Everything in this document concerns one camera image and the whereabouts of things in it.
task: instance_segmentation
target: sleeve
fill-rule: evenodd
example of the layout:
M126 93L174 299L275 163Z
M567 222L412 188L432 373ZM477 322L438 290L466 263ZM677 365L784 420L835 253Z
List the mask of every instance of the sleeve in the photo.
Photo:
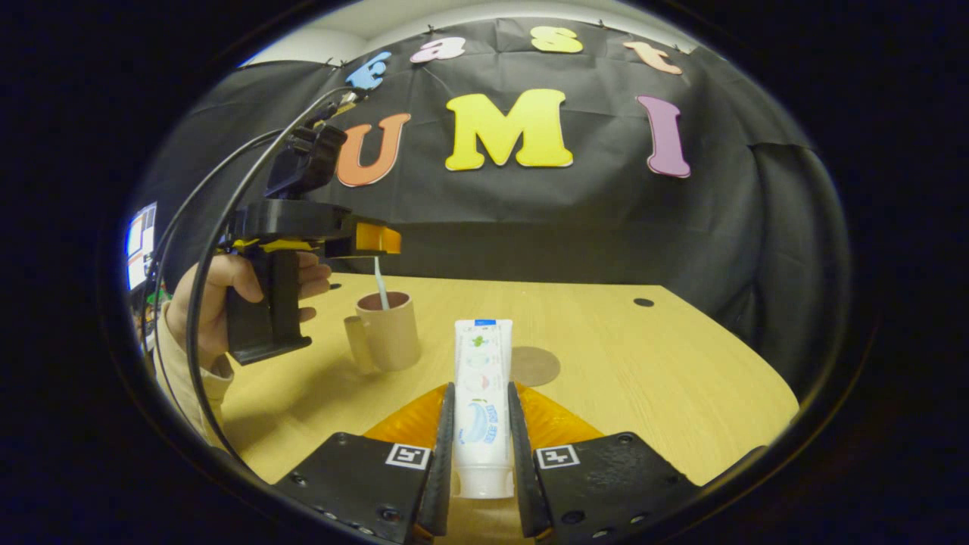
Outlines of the sleeve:
M188 420L192 428L195 429L209 444L219 446L215 432L209 426L202 412L202 404L195 395L192 387L192 376L188 370L188 355L178 345L169 330L166 313L171 302L162 305L156 321L156 346L152 351L152 360L155 366L155 380L161 387L165 397L169 402L176 404L181 409L181 413ZM212 407L215 420L222 426L222 401L225 399L226 390L232 384L235 374L229 365L226 356L219 357L213 366L212 371L200 369L202 372L202 384L205 389L205 396L208 404Z

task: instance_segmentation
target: beige mug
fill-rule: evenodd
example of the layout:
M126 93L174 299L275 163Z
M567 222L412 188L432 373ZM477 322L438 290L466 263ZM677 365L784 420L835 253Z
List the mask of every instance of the beige mug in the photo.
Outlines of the beige mug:
M414 302L403 292L387 292L390 306L384 310L380 294L357 301L357 315L343 320L357 368L364 374L402 370L418 362L418 323Z

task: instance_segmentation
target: toothpaste tube cap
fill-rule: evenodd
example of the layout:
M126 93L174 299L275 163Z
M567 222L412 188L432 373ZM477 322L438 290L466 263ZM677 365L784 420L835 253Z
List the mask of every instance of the toothpaste tube cap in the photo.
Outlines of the toothpaste tube cap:
M461 497L495 499L513 497L515 481L507 467L461 467Z

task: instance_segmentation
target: black fabric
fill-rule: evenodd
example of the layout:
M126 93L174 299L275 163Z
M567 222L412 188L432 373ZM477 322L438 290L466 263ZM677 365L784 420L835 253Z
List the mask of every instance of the black fabric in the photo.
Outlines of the black fabric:
M583 51L542 52L529 29L563 26ZM431 40L460 36L465 53L422 65L409 57ZM665 51L681 76L644 64L622 44ZM342 69L277 62L228 76L178 126L133 202L159 202L158 224L204 173L236 146L286 126L311 100L380 51L383 82L332 124L363 123L360 163L377 159L381 119L406 112L392 170L363 187L334 180L309 198L388 220L403 253L382 272L431 277L660 284L712 316L765 359L802 397L821 354L843 321L848 255L833 185L813 144L784 109L712 51L687 55L648 39L562 19L495 19L455 25L371 51ZM454 115L446 103L484 93L503 113L532 88L565 93L560 107L567 168L504 166L485 155L476 171L451 172ZM678 127L692 174L651 172L652 135L638 95L680 111ZM179 229L166 280L194 263L199 231L210 226L253 152L220 176ZM264 177L246 197L260 198ZM371 272L369 260L334 263Z

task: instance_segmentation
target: white toothpaste tube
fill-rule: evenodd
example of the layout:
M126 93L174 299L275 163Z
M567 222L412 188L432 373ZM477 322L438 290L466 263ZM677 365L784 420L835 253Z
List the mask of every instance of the white toothpaste tube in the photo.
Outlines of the white toothpaste tube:
M512 497L512 320L458 320L454 333L453 454L460 496Z

